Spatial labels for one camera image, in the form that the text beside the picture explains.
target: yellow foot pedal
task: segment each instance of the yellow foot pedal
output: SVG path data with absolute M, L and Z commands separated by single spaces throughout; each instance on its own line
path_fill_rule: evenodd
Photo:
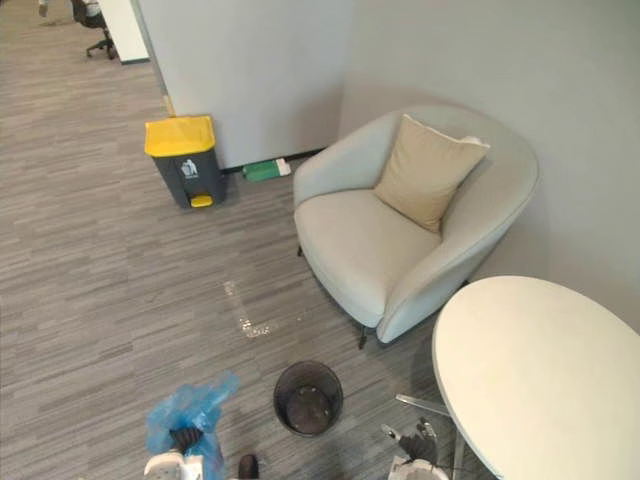
M 213 205 L 211 195 L 196 195 L 191 199 L 191 206 L 193 208 L 208 207 L 210 205 Z

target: yellow lid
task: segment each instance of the yellow lid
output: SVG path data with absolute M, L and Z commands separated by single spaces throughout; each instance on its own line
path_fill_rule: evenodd
M 211 117 L 171 117 L 145 123 L 144 151 L 152 157 L 206 152 L 216 144 Z

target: table top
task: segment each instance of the table top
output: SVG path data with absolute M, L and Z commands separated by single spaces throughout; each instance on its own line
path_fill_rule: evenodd
M 440 391 L 499 478 L 640 479 L 640 336 L 560 285 L 492 277 L 447 303 Z

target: black wastebasket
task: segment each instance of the black wastebasket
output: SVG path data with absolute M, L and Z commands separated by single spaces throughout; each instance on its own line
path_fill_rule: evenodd
M 322 363 L 294 363 L 276 383 L 273 406 L 278 419 L 292 432 L 319 435 L 336 423 L 342 410 L 340 380 Z

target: table leg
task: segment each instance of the table leg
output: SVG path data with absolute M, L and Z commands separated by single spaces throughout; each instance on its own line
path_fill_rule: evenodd
M 400 400 L 401 402 L 408 405 L 413 405 L 414 407 L 422 408 L 423 410 L 427 410 L 428 412 L 444 415 L 445 417 L 451 417 L 446 407 L 439 403 L 430 402 L 429 400 L 422 400 L 421 398 L 410 397 L 408 395 L 402 394 L 397 394 L 396 400 Z M 453 474 L 451 475 L 451 480 L 460 480 L 465 445 L 466 442 L 464 440 L 464 437 L 456 427 L 456 444 L 453 450 Z
M 460 480 L 465 445 L 464 437 L 460 430 L 456 428 L 456 445 L 453 450 L 453 474 L 451 475 L 451 480 Z
M 400 400 L 403 403 L 408 405 L 413 405 L 414 407 L 422 408 L 423 410 L 427 410 L 429 412 L 437 413 L 439 415 L 444 415 L 445 417 L 450 417 L 449 412 L 445 408 L 444 405 L 439 403 L 430 402 L 428 400 L 422 400 L 420 398 L 410 397 L 408 395 L 396 395 L 396 400 Z

